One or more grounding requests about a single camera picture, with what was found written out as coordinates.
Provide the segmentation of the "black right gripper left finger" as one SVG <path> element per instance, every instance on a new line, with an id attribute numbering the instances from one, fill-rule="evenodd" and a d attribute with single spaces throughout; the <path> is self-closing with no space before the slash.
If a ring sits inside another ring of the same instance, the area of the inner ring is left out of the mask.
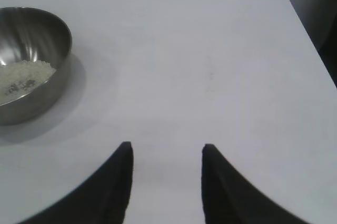
<path id="1" fill-rule="evenodd" d="M 132 145 L 123 142 L 79 187 L 25 223 L 123 223 L 133 168 Z"/>

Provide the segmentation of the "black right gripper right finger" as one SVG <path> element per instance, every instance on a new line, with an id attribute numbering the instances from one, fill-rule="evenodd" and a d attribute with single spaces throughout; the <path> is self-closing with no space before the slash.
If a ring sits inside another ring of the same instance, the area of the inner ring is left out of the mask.
<path id="1" fill-rule="evenodd" d="M 248 144 L 202 150 L 206 223 L 336 223 L 336 149 Z"/>

